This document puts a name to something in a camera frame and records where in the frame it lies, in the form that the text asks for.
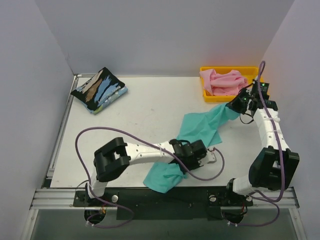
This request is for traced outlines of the teal t shirt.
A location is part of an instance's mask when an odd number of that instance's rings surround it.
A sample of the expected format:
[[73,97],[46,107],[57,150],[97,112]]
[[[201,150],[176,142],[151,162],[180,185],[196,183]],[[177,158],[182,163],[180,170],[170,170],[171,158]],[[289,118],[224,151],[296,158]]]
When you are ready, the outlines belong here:
[[[222,142],[218,128],[228,121],[240,116],[226,104],[219,104],[207,112],[188,113],[184,115],[177,140],[191,143],[202,140],[206,147]],[[158,193],[165,194],[178,185],[187,175],[180,170],[177,163],[156,162],[146,175],[143,184]]]

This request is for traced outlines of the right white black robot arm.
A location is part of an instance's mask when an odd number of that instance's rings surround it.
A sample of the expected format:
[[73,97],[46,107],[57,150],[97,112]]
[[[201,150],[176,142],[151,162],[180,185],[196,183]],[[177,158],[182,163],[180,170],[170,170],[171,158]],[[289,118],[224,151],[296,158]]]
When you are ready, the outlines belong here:
[[279,190],[279,198],[282,198],[298,167],[300,156],[290,150],[284,139],[276,102],[260,98],[257,91],[250,94],[242,89],[226,106],[239,114],[251,112],[258,128],[262,150],[246,176],[230,180],[230,188],[223,192],[224,201],[234,205],[241,199],[241,195],[260,193],[264,189]]

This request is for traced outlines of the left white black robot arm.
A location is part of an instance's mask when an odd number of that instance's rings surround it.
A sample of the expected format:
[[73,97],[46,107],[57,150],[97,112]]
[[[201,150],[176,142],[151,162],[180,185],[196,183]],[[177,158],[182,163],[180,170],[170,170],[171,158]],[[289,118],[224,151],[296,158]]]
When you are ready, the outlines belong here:
[[93,160],[95,172],[86,187],[85,200],[91,206],[98,206],[103,200],[108,182],[119,178],[132,165],[158,162],[177,164],[178,169],[185,173],[186,169],[195,170],[209,162],[207,148],[201,140],[190,143],[187,140],[172,139],[155,146],[133,144],[125,142],[122,137],[116,137],[96,150]]

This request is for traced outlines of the pink t shirt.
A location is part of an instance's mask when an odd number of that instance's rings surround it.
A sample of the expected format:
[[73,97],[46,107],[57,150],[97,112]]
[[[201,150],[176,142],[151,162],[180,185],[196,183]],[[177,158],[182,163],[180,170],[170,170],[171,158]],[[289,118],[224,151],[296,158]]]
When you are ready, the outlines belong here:
[[231,70],[220,74],[215,69],[199,72],[203,79],[203,88],[210,96],[236,96],[239,91],[248,85],[248,80],[239,71]]

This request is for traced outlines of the yellow plastic tray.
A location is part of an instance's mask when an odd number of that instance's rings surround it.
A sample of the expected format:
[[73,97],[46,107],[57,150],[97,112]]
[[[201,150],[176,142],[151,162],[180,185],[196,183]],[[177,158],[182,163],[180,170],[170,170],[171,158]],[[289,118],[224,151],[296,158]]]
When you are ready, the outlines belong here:
[[[205,71],[209,69],[215,69],[218,74],[227,74],[231,70],[239,71],[242,76],[247,78],[248,85],[253,82],[253,79],[255,79],[255,77],[258,75],[259,70],[259,68],[256,66],[202,66],[199,71]],[[204,90],[204,81],[201,77],[200,80],[202,84],[203,98],[207,103],[230,102],[236,97],[236,95],[211,96],[206,90]]]

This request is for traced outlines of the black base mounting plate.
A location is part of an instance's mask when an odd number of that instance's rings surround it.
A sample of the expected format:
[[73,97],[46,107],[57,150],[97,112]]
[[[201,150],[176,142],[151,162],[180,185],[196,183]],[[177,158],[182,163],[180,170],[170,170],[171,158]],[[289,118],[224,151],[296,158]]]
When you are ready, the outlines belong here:
[[159,193],[146,187],[108,187],[104,201],[121,205],[119,221],[133,220],[221,220],[226,207],[238,218],[253,206],[249,197],[228,193],[224,186],[174,187]]

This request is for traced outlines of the folded black printed t shirt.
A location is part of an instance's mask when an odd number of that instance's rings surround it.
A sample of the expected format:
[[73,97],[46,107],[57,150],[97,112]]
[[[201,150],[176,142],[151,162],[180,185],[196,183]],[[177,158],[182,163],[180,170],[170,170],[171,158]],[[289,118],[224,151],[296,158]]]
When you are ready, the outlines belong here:
[[123,87],[126,87],[125,83],[104,67],[73,90],[71,95],[77,98],[86,109],[88,107],[90,110],[96,110],[108,97]]

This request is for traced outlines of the aluminium front rail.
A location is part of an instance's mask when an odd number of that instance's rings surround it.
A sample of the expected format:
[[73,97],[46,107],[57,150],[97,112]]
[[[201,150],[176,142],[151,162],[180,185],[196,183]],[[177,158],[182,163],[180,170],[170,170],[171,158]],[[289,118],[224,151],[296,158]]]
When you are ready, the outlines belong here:
[[[97,206],[74,206],[75,188],[42,188],[34,193],[31,210],[98,210]],[[285,191],[277,203],[281,209],[298,209],[300,207],[295,190],[291,187]]]

